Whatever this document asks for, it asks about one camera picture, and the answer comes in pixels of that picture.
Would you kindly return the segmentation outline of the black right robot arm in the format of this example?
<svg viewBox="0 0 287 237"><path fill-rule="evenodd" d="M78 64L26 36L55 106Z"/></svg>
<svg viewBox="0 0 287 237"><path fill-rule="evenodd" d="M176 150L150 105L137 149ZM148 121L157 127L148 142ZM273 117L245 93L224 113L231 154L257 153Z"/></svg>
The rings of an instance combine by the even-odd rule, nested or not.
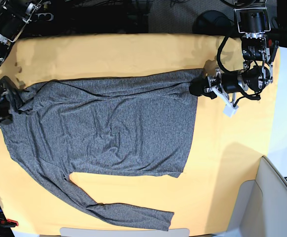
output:
<svg viewBox="0 0 287 237"><path fill-rule="evenodd" d="M40 8L40 0L0 1L0 66L10 54L12 47ZM0 127L12 123L10 103L7 95L13 91L7 79L0 80Z"/></svg>

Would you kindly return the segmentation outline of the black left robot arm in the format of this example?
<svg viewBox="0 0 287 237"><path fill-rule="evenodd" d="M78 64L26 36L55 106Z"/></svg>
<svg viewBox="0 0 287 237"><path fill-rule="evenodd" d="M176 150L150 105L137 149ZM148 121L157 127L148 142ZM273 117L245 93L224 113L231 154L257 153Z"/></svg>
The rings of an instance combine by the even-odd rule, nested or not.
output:
<svg viewBox="0 0 287 237"><path fill-rule="evenodd" d="M268 38L271 30L264 0L235 0L223 3L234 10L234 26L220 44L216 60L218 69L214 76L193 82L189 92L195 96L215 99L240 93L243 98L257 101L265 87L273 82L273 62L279 43ZM230 71L221 61L222 50L237 31L241 35L243 69Z"/></svg>

